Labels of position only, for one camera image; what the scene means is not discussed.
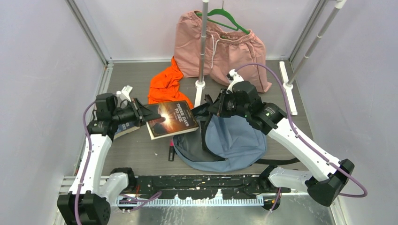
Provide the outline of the blue paperback book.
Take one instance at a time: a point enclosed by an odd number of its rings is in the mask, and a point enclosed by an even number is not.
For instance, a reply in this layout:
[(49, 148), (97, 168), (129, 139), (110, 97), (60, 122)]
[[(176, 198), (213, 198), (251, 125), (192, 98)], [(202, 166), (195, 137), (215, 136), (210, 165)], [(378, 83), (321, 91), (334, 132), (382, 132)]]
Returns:
[(118, 129), (117, 129), (117, 131), (116, 131), (116, 133), (114, 135), (114, 139), (117, 139), (117, 138), (119, 138), (119, 137), (121, 137), (123, 135), (129, 134), (129, 133), (131, 133), (133, 131), (136, 131), (138, 129), (140, 129), (140, 127), (135, 126), (133, 122), (123, 123), (123, 124), (118, 126)]

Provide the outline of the Three Days to See book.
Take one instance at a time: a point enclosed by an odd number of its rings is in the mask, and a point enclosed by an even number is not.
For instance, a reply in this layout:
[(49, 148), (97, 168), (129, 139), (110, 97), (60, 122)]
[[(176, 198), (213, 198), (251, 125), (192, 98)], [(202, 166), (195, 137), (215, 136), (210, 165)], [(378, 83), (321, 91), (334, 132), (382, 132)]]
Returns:
[(145, 107), (160, 115), (158, 119), (147, 122), (152, 140), (193, 132), (199, 128), (186, 101), (148, 104)]

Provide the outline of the light blue backpack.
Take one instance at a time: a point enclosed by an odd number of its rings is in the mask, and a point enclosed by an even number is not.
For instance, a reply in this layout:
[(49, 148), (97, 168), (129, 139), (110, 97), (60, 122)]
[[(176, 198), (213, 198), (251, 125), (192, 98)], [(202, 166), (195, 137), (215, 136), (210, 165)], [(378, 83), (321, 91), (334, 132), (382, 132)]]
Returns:
[(175, 153), (188, 166), (225, 173), (253, 164), (289, 165), (299, 162), (296, 157), (289, 160), (264, 159), (267, 138), (261, 131), (252, 128), (239, 116), (222, 118), (209, 113), (207, 109), (213, 101), (209, 95), (205, 95), (205, 101), (192, 110), (199, 128), (172, 138)]

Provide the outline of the pink highlighter marker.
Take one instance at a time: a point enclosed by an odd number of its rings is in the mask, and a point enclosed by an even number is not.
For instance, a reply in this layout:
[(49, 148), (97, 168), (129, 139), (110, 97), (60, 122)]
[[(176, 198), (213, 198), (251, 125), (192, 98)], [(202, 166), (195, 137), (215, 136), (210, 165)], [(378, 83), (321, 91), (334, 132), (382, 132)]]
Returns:
[(169, 152), (168, 152), (168, 161), (169, 162), (173, 162), (174, 158), (175, 158), (175, 147), (174, 147), (174, 143), (172, 140), (170, 140), (170, 144), (169, 144)]

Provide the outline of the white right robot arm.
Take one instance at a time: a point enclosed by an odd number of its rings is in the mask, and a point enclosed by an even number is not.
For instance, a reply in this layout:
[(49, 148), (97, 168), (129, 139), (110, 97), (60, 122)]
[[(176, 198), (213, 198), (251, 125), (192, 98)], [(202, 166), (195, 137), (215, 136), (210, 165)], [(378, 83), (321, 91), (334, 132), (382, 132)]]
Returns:
[(208, 110), (219, 117), (244, 118), (251, 127), (279, 142), (308, 169), (287, 170), (279, 166), (266, 169), (266, 176), (260, 180), (265, 192), (271, 193), (279, 187), (306, 191), (320, 205), (330, 206), (354, 170), (351, 160), (340, 160), (325, 150), (317, 150), (317, 144), (288, 119), (286, 112), (274, 103), (262, 102), (248, 81), (222, 89)]

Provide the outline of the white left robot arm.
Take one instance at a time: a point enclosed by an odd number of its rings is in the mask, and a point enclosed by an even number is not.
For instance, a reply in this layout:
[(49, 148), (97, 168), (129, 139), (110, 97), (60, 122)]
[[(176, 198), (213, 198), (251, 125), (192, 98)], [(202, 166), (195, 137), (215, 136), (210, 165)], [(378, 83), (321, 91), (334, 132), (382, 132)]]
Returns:
[[(86, 121), (86, 114), (93, 109), (93, 119)], [(161, 116), (137, 98), (118, 106), (117, 96), (104, 93), (85, 109), (83, 126), (86, 135), (84, 154), (76, 178), (68, 192), (59, 195), (57, 207), (68, 225), (106, 225), (111, 215), (111, 206), (118, 196), (130, 194), (137, 187), (137, 179), (131, 168), (121, 167), (112, 171), (104, 185), (100, 185), (106, 156), (113, 144), (119, 125), (133, 122), (142, 126)]]

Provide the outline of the orange shirt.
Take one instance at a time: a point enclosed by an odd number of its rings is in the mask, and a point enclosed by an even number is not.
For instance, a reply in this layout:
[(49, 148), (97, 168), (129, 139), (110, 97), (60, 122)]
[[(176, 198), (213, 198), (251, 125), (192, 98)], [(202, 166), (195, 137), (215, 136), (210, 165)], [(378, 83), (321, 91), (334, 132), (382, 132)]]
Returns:
[(179, 69), (174, 57), (171, 58), (171, 65), (164, 71), (155, 75), (150, 82), (148, 103), (157, 104), (169, 101), (186, 101), (192, 109), (194, 104), (180, 91), (180, 81), (184, 75)]

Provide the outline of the pink shorts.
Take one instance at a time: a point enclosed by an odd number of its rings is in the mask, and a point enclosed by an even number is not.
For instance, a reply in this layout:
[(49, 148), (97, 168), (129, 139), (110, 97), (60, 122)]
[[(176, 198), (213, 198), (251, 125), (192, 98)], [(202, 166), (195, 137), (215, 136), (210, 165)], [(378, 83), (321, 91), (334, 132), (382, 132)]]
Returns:
[[(199, 76), (201, 17), (196, 11), (180, 16), (176, 25), (174, 60), (184, 77)], [(257, 64), (265, 64), (266, 48), (263, 42), (249, 31), (223, 31), (213, 22), (207, 22), (205, 42), (205, 75), (216, 82), (229, 85), (227, 73), (236, 69), (244, 80), (253, 84), (257, 91), (265, 93), (271, 87), (267, 71)]]

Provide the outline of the white right rack stand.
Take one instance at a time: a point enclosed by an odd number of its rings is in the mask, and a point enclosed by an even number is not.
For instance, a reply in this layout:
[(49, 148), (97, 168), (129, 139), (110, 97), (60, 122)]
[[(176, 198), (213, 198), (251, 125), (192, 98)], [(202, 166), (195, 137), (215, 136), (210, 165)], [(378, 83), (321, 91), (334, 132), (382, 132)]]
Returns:
[(299, 59), (300, 50), (303, 48), (305, 41), (309, 37), (312, 29), (315, 27), (318, 19), (320, 18), (323, 10), (329, 3), (328, 0), (319, 0), (317, 1), (313, 11), (310, 14), (309, 19), (307, 20), (304, 29), (302, 30), (292, 53), (290, 54), (288, 61), (292, 67), (292, 75), (289, 76), (287, 73), (286, 65), (283, 61), (279, 62), (279, 69), (282, 76), (282, 92), (286, 95), (287, 101), (287, 110), (290, 115), (296, 116), (298, 114), (297, 107), (295, 104), (294, 96), (293, 96), (293, 83), (295, 82), (298, 73), (308, 61), (310, 56), (312, 55), (313, 51), (319, 44), (320, 40), (322, 39), (323, 35), (335, 19), (338, 12), (344, 7), (346, 1), (345, 0), (334, 0), (334, 6), (331, 10), (329, 16), (321, 26), (320, 30), (317, 32), (316, 36), (314, 37), (313, 41), (309, 45), (308, 49), (305, 51), (303, 56)]

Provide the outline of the green clothes hanger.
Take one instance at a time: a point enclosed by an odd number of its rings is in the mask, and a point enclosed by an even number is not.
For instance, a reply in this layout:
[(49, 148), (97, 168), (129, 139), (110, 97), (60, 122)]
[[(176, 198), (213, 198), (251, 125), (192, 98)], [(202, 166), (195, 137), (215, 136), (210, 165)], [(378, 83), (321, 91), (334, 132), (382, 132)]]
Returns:
[[(219, 26), (225, 27), (227, 29), (230, 29), (232, 31), (241, 31), (245, 34), (249, 34), (249, 30), (245, 29), (242, 27), (235, 18), (232, 16), (232, 14), (224, 9), (224, 1), (222, 1), (222, 6), (219, 8), (215, 8), (212, 10), (209, 10), (209, 0), (203, 0), (202, 1), (202, 9), (201, 12), (196, 12), (196, 16), (201, 17), (202, 19), (206, 19), (214, 24), (217, 24)], [(211, 17), (222, 17), (227, 23), (223, 23), (221, 21), (217, 21), (212, 19)]]

